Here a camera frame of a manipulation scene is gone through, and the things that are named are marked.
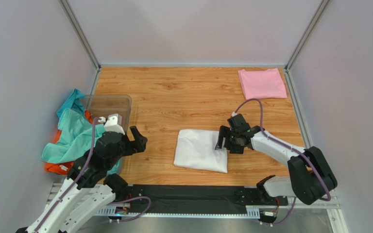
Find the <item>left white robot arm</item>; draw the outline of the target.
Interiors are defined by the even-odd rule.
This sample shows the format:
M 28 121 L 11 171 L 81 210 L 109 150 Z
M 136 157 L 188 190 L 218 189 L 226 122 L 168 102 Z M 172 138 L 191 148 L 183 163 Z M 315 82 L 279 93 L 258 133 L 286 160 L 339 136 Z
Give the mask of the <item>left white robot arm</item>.
M 100 209 L 115 201 L 128 203 L 127 182 L 107 172 L 123 157 L 142 153 L 148 139 L 131 126 L 130 140 L 117 115 L 92 121 L 90 149 L 78 158 L 43 213 L 18 233 L 76 233 Z

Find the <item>white t shirt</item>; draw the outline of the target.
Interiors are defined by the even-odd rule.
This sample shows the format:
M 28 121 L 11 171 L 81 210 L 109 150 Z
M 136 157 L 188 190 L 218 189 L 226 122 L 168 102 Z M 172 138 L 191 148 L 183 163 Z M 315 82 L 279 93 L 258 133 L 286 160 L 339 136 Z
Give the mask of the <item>white t shirt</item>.
M 218 131 L 180 130 L 173 164 L 177 167 L 227 173 L 227 150 L 216 149 L 218 136 Z

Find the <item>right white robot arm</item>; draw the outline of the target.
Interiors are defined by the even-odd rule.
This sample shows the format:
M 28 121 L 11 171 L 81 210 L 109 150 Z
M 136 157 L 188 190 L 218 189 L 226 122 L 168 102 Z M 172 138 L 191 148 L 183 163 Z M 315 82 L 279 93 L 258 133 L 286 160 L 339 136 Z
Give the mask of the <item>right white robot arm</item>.
M 330 191 L 338 181 L 323 152 L 315 146 L 303 148 L 287 143 L 261 126 L 251 127 L 242 114 L 232 115 L 228 126 L 220 126 L 216 150 L 243 154 L 245 148 L 261 152 L 288 169 L 287 177 L 268 176 L 256 185 L 261 199 L 296 197 L 311 205 L 317 200 L 330 201 Z

